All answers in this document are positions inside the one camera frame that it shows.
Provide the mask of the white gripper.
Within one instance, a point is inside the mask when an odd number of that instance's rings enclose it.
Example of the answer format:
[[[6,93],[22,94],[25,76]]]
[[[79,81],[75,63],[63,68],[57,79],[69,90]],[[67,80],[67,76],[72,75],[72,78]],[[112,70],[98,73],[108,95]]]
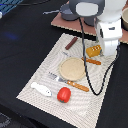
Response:
[[[122,37],[121,20],[114,22],[95,21],[97,40],[104,56],[111,56],[115,53]]]

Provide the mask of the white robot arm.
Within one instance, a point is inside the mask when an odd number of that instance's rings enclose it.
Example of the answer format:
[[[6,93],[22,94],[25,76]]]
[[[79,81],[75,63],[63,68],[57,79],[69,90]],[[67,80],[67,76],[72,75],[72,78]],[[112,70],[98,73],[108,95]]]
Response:
[[[98,41],[105,56],[115,53],[122,37],[121,16],[127,0],[69,0],[79,17],[93,17]]]

